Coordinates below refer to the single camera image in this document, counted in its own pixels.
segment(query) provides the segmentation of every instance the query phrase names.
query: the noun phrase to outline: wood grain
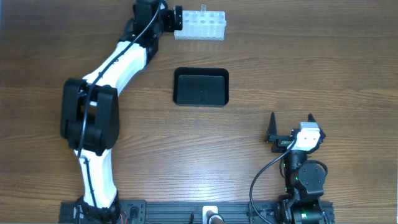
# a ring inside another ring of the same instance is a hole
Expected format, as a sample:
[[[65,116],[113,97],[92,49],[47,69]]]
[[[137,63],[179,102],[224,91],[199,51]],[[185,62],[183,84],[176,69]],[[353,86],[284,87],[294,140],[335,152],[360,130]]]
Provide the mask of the wood grain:
[[[80,168],[59,136],[62,85],[94,70],[131,17],[128,0],[5,0],[0,33],[0,222],[57,222],[61,201],[83,193]],[[170,1],[199,9],[192,0]],[[313,113],[327,138],[325,200],[337,222],[395,223],[398,163],[398,2],[203,0],[225,11],[223,42],[175,41],[120,96],[113,152],[121,198],[248,201],[275,158],[264,143],[271,111],[281,133]],[[172,101],[177,67],[223,67],[224,108]],[[255,199],[284,191],[277,167]]]

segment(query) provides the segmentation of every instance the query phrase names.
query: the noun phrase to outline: tabletop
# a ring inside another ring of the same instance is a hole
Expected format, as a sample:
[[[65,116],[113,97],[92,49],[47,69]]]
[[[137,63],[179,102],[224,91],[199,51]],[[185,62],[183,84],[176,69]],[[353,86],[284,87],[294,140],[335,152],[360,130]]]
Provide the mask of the tabletop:
[[[114,50],[131,0],[5,0],[0,33],[0,222],[57,222],[83,194],[60,137],[62,86]],[[160,38],[159,51],[119,97],[113,175],[121,199],[249,200],[278,156],[264,142],[275,111],[288,134],[313,113],[327,137],[311,156],[329,175],[336,221],[395,223],[398,1],[175,0],[225,11],[224,41]],[[177,106],[178,67],[225,68],[223,108]],[[278,167],[255,200],[284,194]]]

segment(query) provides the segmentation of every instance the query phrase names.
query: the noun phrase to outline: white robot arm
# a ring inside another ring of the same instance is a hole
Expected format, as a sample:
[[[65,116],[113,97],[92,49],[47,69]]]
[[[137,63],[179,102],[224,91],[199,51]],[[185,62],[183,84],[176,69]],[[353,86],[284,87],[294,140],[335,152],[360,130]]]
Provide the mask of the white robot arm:
[[[119,136],[118,96],[153,58],[162,33],[182,29],[181,6],[169,10],[164,0],[137,0],[133,9],[134,28],[125,30],[109,58],[63,87],[61,136],[78,156],[85,185],[77,213],[102,222],[116,223],[120,214],[111,163]]]

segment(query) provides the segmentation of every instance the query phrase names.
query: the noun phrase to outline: wooden table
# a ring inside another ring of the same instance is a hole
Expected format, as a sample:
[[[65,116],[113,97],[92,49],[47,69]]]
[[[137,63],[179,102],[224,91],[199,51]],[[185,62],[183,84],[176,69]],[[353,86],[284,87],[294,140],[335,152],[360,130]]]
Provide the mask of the wooden table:
[[[312,154],[329,167],[324,200],[337,222],[395,223],[398,1],[193,0],[225,11],[223,42],[160,40],[119,98],[113,151],[121,198],[248,201],[271,111],[281,134],[313,113],[327,138]],[[60,137],[62,86],[114,50],[130,0],[5,0],[0,38],[0,222],[57,222],[83,193],[80,166]],[[224,108],[177,106],[177,67],[229,71]],[[277,166],[255,200],[284,193]]]

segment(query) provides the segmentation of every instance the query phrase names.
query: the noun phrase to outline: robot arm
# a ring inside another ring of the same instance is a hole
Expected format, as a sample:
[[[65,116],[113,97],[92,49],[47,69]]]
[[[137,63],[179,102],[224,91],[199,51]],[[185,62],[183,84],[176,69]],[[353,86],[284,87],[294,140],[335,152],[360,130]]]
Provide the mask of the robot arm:
[[[78,156],[85,185],[76,212],[102,222],[116,223],[120,214],[111,163],[119,136],[118,96],[156,54],[163,32],[182,29],[181,6],[169,10],[164,0],[137,0],[133,10],[133,30],[125,30],[109,58],[63,87],[61,135]]]

